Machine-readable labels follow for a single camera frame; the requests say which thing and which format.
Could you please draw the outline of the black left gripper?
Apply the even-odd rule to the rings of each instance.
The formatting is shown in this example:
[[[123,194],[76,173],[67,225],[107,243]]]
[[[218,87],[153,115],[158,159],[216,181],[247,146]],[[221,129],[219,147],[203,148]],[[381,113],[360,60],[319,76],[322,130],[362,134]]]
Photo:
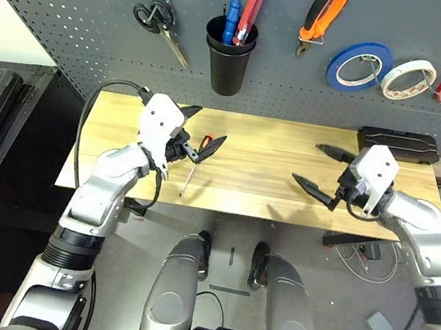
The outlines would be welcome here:
[[[180,110],[186,119],[190,119],[200,112],[202,107],[200,105],[186,105],[180,107]],[[200,142],[198,151],[189,143],[190,138],[190,134],[184,128],[181,128],[178,134],[167,142],[164,157],[169,163],[188,157],[193,163],[200,164],[216,153],[227,137],[224,135],[214,138],[212,135],[207,134]]]

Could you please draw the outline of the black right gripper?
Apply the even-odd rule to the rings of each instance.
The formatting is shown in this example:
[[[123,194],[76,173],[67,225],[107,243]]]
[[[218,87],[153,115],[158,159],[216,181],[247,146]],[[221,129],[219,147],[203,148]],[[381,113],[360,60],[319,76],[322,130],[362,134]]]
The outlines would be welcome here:
[[[340,163],[350,164],[356,158],[355,154],[346,149],[330,144],[316,144],[315,147]],[[333,211],[341,201],[346,203],[347,209],[351,212],[353,207],[362,209],[370,198],[366,192],[365,185],[362,185],[351,171],[344,171],[338,178],[339,185],[337,190],[335,190],[335,196],[333,198],[322,192],[314,182],[305,177],[295,172],[292,173],[292,177],[308,195],[318,200],[331,211]]]

